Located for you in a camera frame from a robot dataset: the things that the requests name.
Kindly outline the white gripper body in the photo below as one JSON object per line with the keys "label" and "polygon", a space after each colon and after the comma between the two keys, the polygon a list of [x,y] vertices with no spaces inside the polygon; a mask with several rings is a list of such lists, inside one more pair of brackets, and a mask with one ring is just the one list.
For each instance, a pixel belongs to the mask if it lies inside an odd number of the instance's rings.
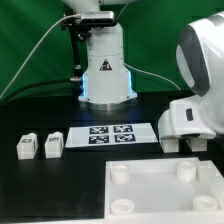
{"label": "white gripper body", "polygon": [[214,130],[202,120],[199,112],[201,98],[191,96],[171,101],[158,121],[160,139],[170,138],[203,138],[213,139]]}

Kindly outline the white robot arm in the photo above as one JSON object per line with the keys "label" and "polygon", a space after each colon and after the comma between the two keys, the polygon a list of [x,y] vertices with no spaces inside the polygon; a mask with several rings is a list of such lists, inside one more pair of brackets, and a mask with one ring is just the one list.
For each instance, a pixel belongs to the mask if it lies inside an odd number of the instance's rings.
{"label": "white robot arm", "polygon": [[[61,0],[79,16],[77,37],[87,40],[88,67],[79,100],[91,106],[117,106],[137,97],[123,60],[123,33],[114,13],[102,5],[135,0]],[[224,11],[188,24],[176,47],[180,74],[194,95],[175,100],[161,116],[162,139],[224,134]]]}

